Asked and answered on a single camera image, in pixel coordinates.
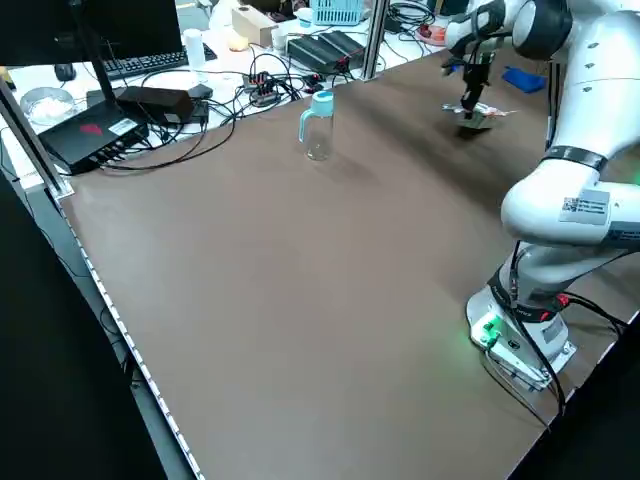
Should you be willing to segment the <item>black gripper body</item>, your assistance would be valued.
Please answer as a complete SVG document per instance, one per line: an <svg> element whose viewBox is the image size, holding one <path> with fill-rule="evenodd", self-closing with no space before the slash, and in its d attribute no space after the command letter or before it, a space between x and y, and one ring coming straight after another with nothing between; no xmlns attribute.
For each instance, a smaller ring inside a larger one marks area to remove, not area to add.
<svg viewBox="0 0 640 480"><path fill-rule="evenodd" d="M464 55L463 80L468 88L489 85L494 57L494 51L469 52Z"/></svg>

